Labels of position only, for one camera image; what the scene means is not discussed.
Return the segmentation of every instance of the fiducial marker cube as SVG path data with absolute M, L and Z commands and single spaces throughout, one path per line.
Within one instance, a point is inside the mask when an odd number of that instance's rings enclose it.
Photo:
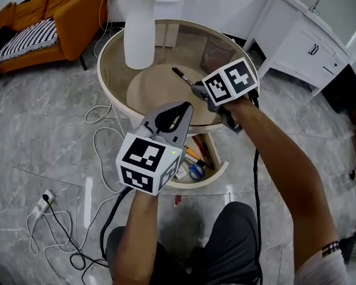
M 244 57 L 218 68 L 203 78 L 202 82 L 216 106 L 258 87 L 258 81 Z
M 178 172 L 183 150 L 128 133 L 116 157 L 120 181 L 157 195 Z

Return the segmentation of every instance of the forearm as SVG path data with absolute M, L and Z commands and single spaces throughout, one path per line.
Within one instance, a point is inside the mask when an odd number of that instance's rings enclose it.
M 292 216 L 318 213 L 318 207 L 329 213 L 320 176 L 296 143 L 248 100 L 231 112 L 258 149 Z
M 158 196 L 136 191 L 117 250 L 114 284 L 149 284 L 157 248 L 157 206 Z

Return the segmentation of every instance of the orange pen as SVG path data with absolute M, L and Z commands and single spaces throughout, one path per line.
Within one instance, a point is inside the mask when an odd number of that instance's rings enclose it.
M 192 156 L 194 159 L 201 160 L 201 157 L 199 155 L 197 155 L 193 149 L 191 149 L 188 146 L 185 146 L 185 149 L 186 149 L 186 153 L 188 155 Z

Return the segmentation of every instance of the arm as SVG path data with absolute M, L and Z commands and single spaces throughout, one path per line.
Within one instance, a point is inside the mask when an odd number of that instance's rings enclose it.
M 55 27 L 67 60 L 77 60 L 107 20 L 107 0 L 70 0 L 54 14 Z
M 157 205 L 158 196 L 136 191 L 117 250 L 113 284 L 149 284 L 157 249 Z
M 294 224 L 294 266 L 337 240 L 322 181 L 310 159 L 249 100 L 224 105 L 244 128 L 284 199 Z

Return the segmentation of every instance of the glass tabletop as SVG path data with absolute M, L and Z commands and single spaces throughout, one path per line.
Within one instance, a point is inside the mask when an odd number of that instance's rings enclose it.
M 190 125 L 219 124 L 220 118 L 208 111 L 206 103 L 195 97 L 190 85 L 171 68 L 178 68 L 195 83 L 219 67 L 245 57 L 257 77 L 251 60 L 232 40 L 200 24 L 157 20 L 155 25 L 154 63 L 147 69 L 126 66 L 123 31 L 106 43 L 98 60 L 98 75 L 105 86 L 121 104 L 143 116 L 165 103 L 185 100 L 194 107 Z

